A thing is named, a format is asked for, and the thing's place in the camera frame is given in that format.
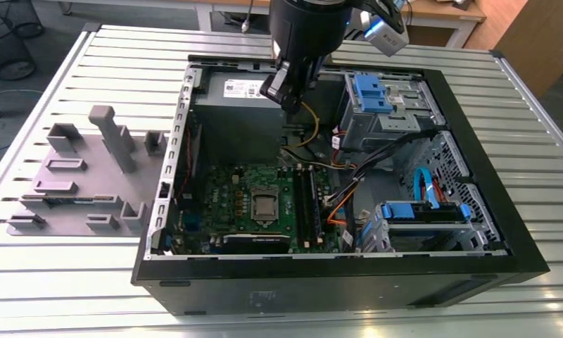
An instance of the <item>aluminum table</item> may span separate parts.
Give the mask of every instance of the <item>aluminum table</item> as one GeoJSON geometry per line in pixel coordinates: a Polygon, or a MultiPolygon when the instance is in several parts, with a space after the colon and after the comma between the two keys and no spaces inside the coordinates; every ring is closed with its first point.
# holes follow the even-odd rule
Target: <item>aluminum table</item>
{"type": "Polygon", "coordinates": [[[267,36],[102,26],[82,32],[0,163],[0,334],[54,337],[563,337],[563,135],[504,60],[409,46],[385,58],[347,42],[339,63],[443,71],[551,272],[448,308],[172,317],[128,284],[138,239],[11,237],[52,123],[107,104],[140,134],[168,130],[188,54],[268,58],[267,36]]]}

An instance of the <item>blue drive bracket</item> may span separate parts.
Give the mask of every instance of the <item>blue drive bracket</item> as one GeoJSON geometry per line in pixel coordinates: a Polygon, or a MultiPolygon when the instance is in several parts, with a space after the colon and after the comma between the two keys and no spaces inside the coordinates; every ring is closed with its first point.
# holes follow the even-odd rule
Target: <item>blue drive bracket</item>
{"type": "Polygon", "coordinates": [[[379,78],[372,75],[354,76],[354,92],[360,101],[360,111],[364,113],[391,113],[393,107],[385,102],[385,87],[379,84],[379,78]]]}
{"type": "Polygon", "coordinates": [[[413,219],[415,212],[409,203],[388,203],[381,205],[381,214],[385,219],[413,219]]]}

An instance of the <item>sticker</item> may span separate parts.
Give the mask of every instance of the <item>sticker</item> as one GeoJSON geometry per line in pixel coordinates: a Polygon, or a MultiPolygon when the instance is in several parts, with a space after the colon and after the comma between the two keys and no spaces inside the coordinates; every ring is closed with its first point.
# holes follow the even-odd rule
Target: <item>sticker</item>
{"type": "Polygon", "coordinates": [[[262,80],[227,80],[224,81],[223,97],[242,99],[266,99],[260,95],[262,80]]]}
{"type": "Polygon", "coordinates": [[[335,150],[339,150],[339,137],[336,137],[336,136],[331,137],[331,147],[335,150]]]}
{"type": "Polygon", "coordinates": [[[364,218],[368,218],[368,215],[369,215],[369,212],[363,209],[360,210],[360,213],[358,214],[356,219],[363,220],[364,218]]]}
{"type": "Polygon", "coordinates": [[[344,232],[342,233],[342,239],[344,240],[347,245],[352,245],[352,235],[348,234],[346,229],[344,229],[344,232]]]}
{"type": "Polygon", "coordinates": [[[387,101],[391,104],[404,104],[404,100],[401,99],[401,97],[399,95],[397,96],[388,96],[387,101]]]}

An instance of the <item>wooden desk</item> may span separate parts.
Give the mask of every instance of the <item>wooden desk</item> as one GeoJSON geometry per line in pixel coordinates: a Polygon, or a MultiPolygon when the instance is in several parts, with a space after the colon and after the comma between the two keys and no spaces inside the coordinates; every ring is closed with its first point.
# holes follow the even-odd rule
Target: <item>wooden desk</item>
{"type": "MultiPolygon", "coordinates": [[[[467,11],[452,7],[451,2],[416,0],[412,4],[412,22],[408,30],[411,44],[428,46],[463,47],[475,25],[484,21],[485,15],[472,3],[467,11]]],[[[404,22],[408,7],[401,8],[404,22]]]]}
{"type": "MultiPolygon", "coordinates": [[[[198,16],[198,28],[204,32],[211,31],[211,12],[246,13],[250,5],[250,0],[71,0],[68,2],[192,9],[198,16]]],[[[411,6],[412,26],[453,30],[445,44],[447,47],[461,47],[475,24],[480,23],[485,18],[475,4],[471,4],[467,11],[453,8],[447,3],[437,3],[435,0],[416,0],[411,6]]],[[[64,13],[64,8],[68,7],[63,5],[60,8],[62,13],[64,13]]],[[[254,0],[252,13],[268,14],[268,0],[254,0]]],[[[407,14],[408,10],[407,6],[404,6],[401,9],[404,19],[407,14]]]]}

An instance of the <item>connector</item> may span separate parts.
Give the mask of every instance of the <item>connector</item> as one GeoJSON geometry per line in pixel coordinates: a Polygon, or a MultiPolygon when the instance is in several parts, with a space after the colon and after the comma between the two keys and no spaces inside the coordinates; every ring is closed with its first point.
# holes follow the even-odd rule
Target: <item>connector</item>
{"type": "Polygon", "coordinates": [[[250,28],[250,21],[246,19],[242,22],[242,28],[240,28],[243,34],[246,34],[248,28],[250,28]]]}

